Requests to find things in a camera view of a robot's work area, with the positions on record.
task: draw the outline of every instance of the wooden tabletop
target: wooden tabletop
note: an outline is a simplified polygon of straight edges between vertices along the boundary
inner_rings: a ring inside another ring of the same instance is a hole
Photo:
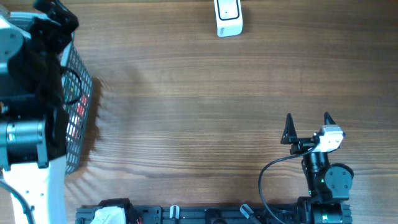
[[[3,1],[31,9],[13,2]],[[71,2],[95,94],[80,168],[65,180],[69,223],[82,205],[119,197],[260,204],[260,170],[289,155],[280,145],[286,114],[309,137],[326,111],[346,133],[330,162],[355,171],[354,222],[396,223],[396,2],[242,1],[243,33],[224,39],[213,1]],[[308,195],[300,159],[263,181],[271,203]],[[10,223],[5,191],[0,201],[0,223]]]

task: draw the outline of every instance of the black cable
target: black cable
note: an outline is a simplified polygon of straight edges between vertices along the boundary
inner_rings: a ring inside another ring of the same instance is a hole
[[[73,69],[68,68],[68,67],[62,67],[62,69],[63,69],[62,74],[64,74],[65,72],[70,72],[70,73],[74,74],[74,76],[76,76],[77,80],[79,81],[79,89],[80,89],[79,95],[76,98],[74,98],[73,100],[65,102],[65,105],[74,105],[75,103],[79,102],[79,100],[83,94],[83,88],[81,86],[81,79],[80,79],[79,74],[77,74],[77,72],[74,71]]]
[[[297,155],[293,155],[293,156],[287,156],[287,157],[283,157],[283,158],[280,158],[280,159],[276,159],[276,160],[274,160],[274,161],[268,163],[264,168],[262,168],[262,170],[261,170],[261,172],[260,172],[260,176],[259,176],[259,193],[260,193],[261,201],[262,201],[262,203],[264,204],[265,208],[268,210],[268,212],[273,216],[273,218],[275,218],[275,220],[277,220],[277,221],[280,222],[281,224],[285,224],[285,223],[282,222],[281,220],[279,220],[279,219],[276,217],[276,215],[271,211],[271,209],[268,207],[268,204],[267,204],[267,202],[266,202],[266,200],[264,199],[264,196],[263,196],[263,194],[262,194],[262,190],[261,190],[261,179],[262,179],[262,175],[263,175],[264,171],[266,171],[266,169],[268,169],[268,167],[274,165],[274,164],[277,163],[277,162],[282,162],[282,161],[286,161],[286,160],[288,160],[288,159],[294,159],[294,158],[297,158],[297,157],[302,157],[302,156],[305,156],[305,155],[311,153],[311,152],[314,151],[314,150],[315,150],[315,147],[313,147],[313,148],[311,148],[310,150],[308,150],[307,152],[303,152],[303,153],[301,153],[301,154],[297,154]]]
[[[23,196],[20,193],[18,193],[18,191],[13,189],[10,185],[6,184],[5,182],[3,182],[1,180],[0,180],[0,187],[3,188],[4,190],[7,190],[8,192],[10,192],[16,199],[18,199],[19,203],[21,203],[21,205],[22,205],[22,209],[24,211],[24,214],[26,215],[28,224],[34,224],[32,210],[29,208],[29,205],[25,201]]]

